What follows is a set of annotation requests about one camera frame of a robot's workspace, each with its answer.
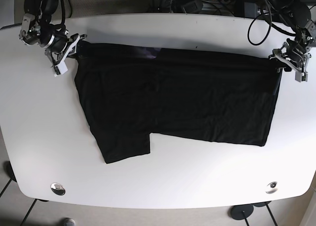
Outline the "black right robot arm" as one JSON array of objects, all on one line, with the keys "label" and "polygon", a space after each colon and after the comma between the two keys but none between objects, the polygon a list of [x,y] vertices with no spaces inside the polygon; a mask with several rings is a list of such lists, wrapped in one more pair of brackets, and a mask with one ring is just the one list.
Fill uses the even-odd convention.
[{"label": "black right robot arm", "polygon": [[77,52],[86,34],[68,37],[64,0],[25,0],[19,39],[26,45],[39,45],[52,63],[55,75],[68,71],[65,59]]}]

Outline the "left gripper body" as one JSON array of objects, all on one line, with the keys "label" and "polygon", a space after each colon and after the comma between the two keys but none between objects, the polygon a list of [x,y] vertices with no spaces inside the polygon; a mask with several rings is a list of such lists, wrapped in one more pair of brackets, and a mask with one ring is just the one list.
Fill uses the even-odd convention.
[{"label": "left gripper body", "polygon": [[316,24],[308,22],[305,27],[291,25],[294,38],[287,38],[280,48],[273,49],[269,59],[282,62],[280,68],[295,71],[296,75],[308,75],[307,66],[311,49],[316,46]]}]

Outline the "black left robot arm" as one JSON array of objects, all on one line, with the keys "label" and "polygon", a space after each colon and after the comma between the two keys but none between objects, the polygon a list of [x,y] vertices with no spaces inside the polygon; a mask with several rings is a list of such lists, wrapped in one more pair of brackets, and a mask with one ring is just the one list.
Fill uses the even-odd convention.
[{"label": "black left robot arm", "polygon": [[248,41],[254,45],[261,45],[269,36],[271,28],[278,32],[294,37],[287,39],[281,48],[273,49],[270,59],[276,59],[285,64],[286,68],[295,71],[298,82],[308,79],[307,65],[311,58],[310,50],[316,46],[316,24],[312,20],[311,11],[301,0],[263,0],[267,12],[260,12],[253,21],[265,16],[269,28],[262,41],[253,43],[250,40],[250,29],[247,31]]}]

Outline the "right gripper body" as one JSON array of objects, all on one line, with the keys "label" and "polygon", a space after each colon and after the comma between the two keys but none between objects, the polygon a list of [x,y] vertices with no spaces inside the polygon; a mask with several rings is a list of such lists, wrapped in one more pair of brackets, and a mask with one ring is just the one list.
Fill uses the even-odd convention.
[{"label": "right gripper body", "polygon": [[19,39],[26,45],[39,45],[44,48],[53,68],[66,68],[65,59],[76,54],[78,42],[87,37],[86,34],[68,37],[67,34],[67,30],[56,30],[41,17],[36,19],[34,15],[26,13],[23,16]]}]

